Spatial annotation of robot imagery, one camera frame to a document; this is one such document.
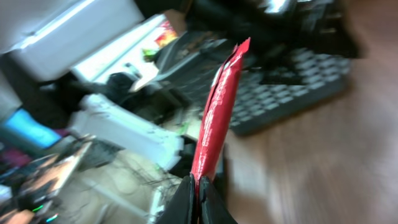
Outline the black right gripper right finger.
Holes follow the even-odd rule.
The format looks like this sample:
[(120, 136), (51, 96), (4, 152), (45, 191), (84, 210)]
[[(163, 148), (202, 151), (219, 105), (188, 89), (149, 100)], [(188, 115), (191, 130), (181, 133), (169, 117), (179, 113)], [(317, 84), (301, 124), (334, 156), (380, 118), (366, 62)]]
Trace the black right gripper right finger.
[(198, 208), (200, 224), (238, 224), (208, 177), (200, 179)]

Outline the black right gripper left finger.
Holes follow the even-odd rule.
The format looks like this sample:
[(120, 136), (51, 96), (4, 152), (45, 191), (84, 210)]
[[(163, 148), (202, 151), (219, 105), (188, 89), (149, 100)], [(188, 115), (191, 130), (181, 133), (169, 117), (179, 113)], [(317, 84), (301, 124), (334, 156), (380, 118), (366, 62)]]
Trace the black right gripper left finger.
[(193, 224), (196, 216), (195, 178), (185, 176), (155, 224)]

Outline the red sachet packet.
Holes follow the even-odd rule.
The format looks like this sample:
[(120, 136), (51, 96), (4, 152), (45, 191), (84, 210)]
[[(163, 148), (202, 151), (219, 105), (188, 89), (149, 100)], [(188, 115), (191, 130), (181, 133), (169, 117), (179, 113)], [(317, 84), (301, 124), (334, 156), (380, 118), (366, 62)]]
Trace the red sachet packet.
[(244, 55), (249, 50), (250, 42), (250, 39), (246, 39), (236, 45), (213, 79), (191, 169), (196, 193), (199, 192), (202, 177), (210, 180), (215, 178), (243, 70)]

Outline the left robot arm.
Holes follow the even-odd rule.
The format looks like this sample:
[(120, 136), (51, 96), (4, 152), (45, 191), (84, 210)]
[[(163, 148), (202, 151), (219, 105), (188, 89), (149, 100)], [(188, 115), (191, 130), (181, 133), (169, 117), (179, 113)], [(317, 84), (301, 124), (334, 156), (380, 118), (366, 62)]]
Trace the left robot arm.
[(73, 113), (69, 131), (79, 136), (92, 134), (124, 147), (170, 170), (181, 157), (183, 139), (108, 100), (100, 94), (86, 95), (80, 111)]

